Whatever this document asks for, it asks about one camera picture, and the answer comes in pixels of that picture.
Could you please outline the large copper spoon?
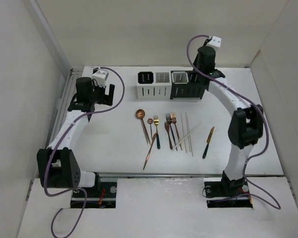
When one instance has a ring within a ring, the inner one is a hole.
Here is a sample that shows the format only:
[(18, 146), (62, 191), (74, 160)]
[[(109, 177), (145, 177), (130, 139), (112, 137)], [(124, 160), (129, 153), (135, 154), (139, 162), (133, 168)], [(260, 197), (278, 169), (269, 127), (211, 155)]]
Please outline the large copper spoon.
[(146, 138), (147, 144), (148, 144), (148, 146), (150, 146), (151, 143), (150, 143), (148, 131), (146, 129), (145, 122), (144, 122), (144, 117), (145, 117), (144, 110), (143, 109), (138, 109), (136, 111), (136, 117), (141, 121), (142, 128), (143, 128), (143, 131), (144, 131), (144, 134), (145, 134), (145, 138)]

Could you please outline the gold knife black handle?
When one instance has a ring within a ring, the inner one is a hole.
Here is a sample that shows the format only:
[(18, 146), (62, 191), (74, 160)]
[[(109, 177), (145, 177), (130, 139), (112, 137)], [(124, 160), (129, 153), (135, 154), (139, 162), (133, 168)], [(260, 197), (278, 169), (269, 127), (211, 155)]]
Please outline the gold knife black handle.
[(208, 149), (209, 149), (209, 144), (210, 144), (210, 141), (211, 141), (211, 138), (212, 138), (212, 135), (214, 133), (214, 129), (215, 127), (213, 126), (209, 132), (209, 135), (208, 135), (208, 138), (207, 138), (207, 144), (206, 144), (206, 147), (204, 149), (204, 152), (203, 152), (203, 155), (202, 155), (202, 158), (205, 159), (206, 156), (207, 156), (207, 152), (208, 152)]

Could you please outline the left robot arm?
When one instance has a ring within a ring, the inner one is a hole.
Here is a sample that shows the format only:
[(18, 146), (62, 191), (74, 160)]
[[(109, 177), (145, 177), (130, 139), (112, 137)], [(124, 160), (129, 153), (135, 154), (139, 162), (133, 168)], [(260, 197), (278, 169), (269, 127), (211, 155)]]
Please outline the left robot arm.
[(95, 104), (113, 104), (115, 86), (109, 85), (109, 93), (105, 93), (107, 77), (107, 73), (104, 76), (94, 74), (92, 77), (80, 77), (76, 80), (76, 93), (60, 131), (46, 149), (37, 152), (40, 182), (43, 187), (84, 187), (84, 191), (92, 197), (101, 192), (96, 173), (80, 169), (73, 148), (83, 128), (89, 123)]

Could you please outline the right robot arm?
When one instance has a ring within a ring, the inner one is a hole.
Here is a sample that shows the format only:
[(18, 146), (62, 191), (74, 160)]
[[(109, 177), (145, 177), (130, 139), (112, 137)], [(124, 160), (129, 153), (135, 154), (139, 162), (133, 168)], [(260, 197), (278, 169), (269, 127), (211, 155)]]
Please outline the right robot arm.
[(231, 142), (228, 164), (220, 181), (205, 182), (208, 198), (236, 196), (241, 193), (239, 190), (246, 185), (243, 175), (246, 160), (253, 146), (263, 135), (261, 116), (249, 102), (229, 91), (224, 74), (215, 69), (215, 57), (214, 48), (202, 46), (198, 48), (194, 60), (195, 71), (205, 74), (199, 76), (205, 89), (223, 104), (231, 116), (228, 128), (228, 137)]

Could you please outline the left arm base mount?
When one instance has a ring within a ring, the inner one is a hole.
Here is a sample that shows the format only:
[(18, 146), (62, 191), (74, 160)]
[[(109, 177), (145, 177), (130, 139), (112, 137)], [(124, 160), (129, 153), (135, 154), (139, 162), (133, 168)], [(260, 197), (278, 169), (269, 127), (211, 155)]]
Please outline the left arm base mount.
[[(87, 193), (86, 209), (112, 209), (116, 208), (117, 179), (100, 178), (94, 187), (84, 188)], [(84, 193), (74, 190), (70, 201), (71, 208), (82, 208)]]

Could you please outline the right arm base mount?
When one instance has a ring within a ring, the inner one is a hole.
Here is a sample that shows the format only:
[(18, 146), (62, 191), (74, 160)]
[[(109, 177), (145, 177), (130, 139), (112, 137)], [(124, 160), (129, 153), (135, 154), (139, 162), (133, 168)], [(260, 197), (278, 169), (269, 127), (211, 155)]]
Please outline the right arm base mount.
[(204, 180), (208, 208), (253, 208), (247, 182), (228, 188), (221, 179)]

